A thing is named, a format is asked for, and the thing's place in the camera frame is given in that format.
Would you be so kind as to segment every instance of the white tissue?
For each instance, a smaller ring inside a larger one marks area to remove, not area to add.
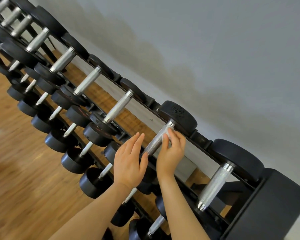
[[[164,130],[163,134],[162,134],[162,139],[161,141],[164,141],[164,134],[167,134],[169,137],[169,140],[171,141],[171,136],[169,135],[168,129],[171,128],[172,130],[174,130],[174,128],[171,125],[167,125],[166,129]]]

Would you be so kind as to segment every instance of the wooden floor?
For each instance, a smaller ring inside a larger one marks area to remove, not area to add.
[[[72,64],[67,70],[66,76],[75,84],[85,78],[84,73]],[[6,93],[9,85],[0,74],[0,239],[48,239],[92,199],[80,190],[81,175],[72,174],[62,167],[62,154],[48,148],[44,144],[46,134],[33,128],[31,117],[18,110],[18,102]],[[116,104],[116,100],[97,84],[90,86],[85,93],[105,112]],[[145,133],[145,146],[155,136],[126,109],[116,122],[131,134]],[[76,132],[87,141],[82,136],[82,129],[76,129]],[[92,151],[105,164],[108,163],[101,154],[103,148],[93,146]],[[208,180],[196,169],[187,184],[206,183]],[[153,194],[137,193],[134,197],[153,219],[159,216]],[[109,227],[114,239],[128,239],[128,224],[120,228]],[[169,233],[167,222],[162,228]]]

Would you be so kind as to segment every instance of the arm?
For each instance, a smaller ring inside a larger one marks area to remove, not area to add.
[[[148,155],[139,153],[144,134],[136,133],[117,151],[114,158],[114,183],[96,200],[62,226],[50,240],[101,239],[112,217],[131,190],[138,186],[148,165]]]
[[[186,139],[177,131],[169,129],[168,132],[171,136],[171,148],[169,148],[169,138],[167,134],[164,134],[162,148],[157,159],[157,177],[171,237],[173,240],[210,240],[182,195],[174,177],[174,171],[184,156]]]

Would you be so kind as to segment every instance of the hand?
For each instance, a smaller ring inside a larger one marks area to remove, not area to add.
[[[157,177],[160,181],[164,177],[173,177],[177,165],[185,154],[186,138],[178,131],[168,129],[171,136],[171,147],[169,148],[169,137],[163,134],[161,151],[157,158]]]
[[[136,133],[120,146],[114,157],[114,183],[125,185],[130,191],[141,183],[148,166],[147,153],[142,155],[139,164],[139,154],[145,134],[139,135],[139,132]]]

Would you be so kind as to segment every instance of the left hand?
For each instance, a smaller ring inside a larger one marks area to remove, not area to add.
[[[114,183],[128,187],[129,190],[137,187],[148,166],[148,154],[144,153],[139,163],[139,154],[145,134],[136,133],[127,140],[115,154],[113,165]]]

